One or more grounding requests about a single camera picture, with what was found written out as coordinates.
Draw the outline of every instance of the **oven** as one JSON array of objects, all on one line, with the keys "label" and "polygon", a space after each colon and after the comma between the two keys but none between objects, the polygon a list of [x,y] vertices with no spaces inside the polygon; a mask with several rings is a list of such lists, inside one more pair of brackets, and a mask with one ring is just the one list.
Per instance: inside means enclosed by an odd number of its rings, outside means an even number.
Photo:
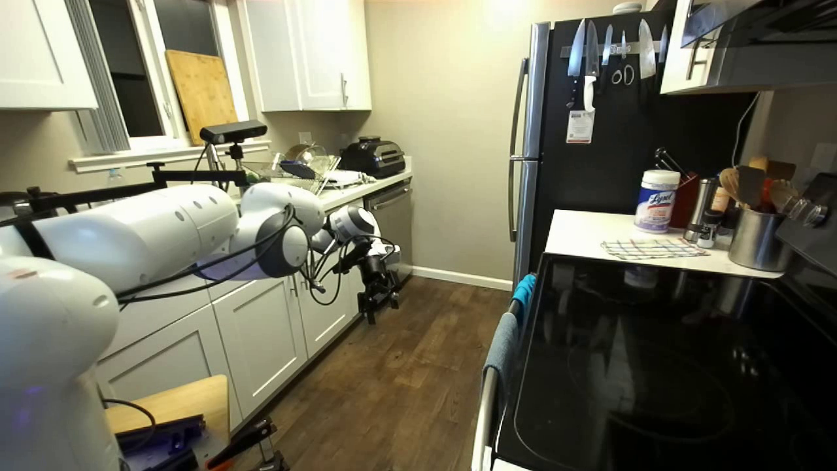
[{"label": "oven", "polygon": [[544,253],[485,467],[837,467],[837,244],[814,251],[837,219],[814,211],[778,280]]}]

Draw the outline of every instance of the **sticker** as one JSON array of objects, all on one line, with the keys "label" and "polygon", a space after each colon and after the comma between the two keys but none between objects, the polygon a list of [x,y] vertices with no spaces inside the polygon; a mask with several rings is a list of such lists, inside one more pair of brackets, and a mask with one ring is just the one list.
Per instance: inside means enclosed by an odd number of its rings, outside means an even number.
[{"label": "sticker", "polygon": [[596,109],[571,109],[569,114],[569,143],[595,142]]}]

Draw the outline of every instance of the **cup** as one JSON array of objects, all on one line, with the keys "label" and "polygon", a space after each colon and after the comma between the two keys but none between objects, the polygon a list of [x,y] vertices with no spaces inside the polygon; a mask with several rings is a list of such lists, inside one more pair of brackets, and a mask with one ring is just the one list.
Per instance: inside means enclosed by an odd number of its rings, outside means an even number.
[{"label": "cup", "polygon": [[731,244],[731,262],[750,269],[782,271],[791,248],[778,237],[782,216],[775,211],[741,208],[741,219]]}]

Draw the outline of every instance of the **baseboard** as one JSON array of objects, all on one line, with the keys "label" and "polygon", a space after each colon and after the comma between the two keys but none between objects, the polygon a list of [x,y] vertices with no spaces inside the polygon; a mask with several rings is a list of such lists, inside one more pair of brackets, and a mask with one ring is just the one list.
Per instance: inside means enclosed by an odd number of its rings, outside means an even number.
[{"label": "baseboard", "polygon": [[414,267],[414,278],[478,286],[478,288],[491,288],[491,291],[512,291],[512,283],[502,280],[502,278],[482,278],[482,274],[447,271],[447,269],[433,269],[433,267]]}]

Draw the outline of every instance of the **window frame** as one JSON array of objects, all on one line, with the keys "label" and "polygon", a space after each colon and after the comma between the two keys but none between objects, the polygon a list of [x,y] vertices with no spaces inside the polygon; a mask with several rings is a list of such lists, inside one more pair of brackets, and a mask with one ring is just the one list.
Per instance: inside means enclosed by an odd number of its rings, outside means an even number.
[{"label": "window frame", "polygon": [[[74,26],[85,49],[85,59],[96,92],[96,109],[77,109],[74,122],[79,131],[82,157],[70,157],[77,172],[108,172],[137,168],[146,161],[189,161],[196,160],[202,146],[189,143],[183,113],[179,104],[175,84],[166,59],[166,40],[157,21],[154,0],[125,0],[134,15],[137,37],[159,106],[163,136],[129,136],[129,125],[116,97],[108,57],[89,0],[70,0]],[[243,37],[240,6],[236,0],[209,0],[209,21],[218,55],[226,62],[230,93],[238,119],[253,119],[257,106],[252,84],[243,76]],[[268,148],[268,138],[249,138],[243,148]]]}]

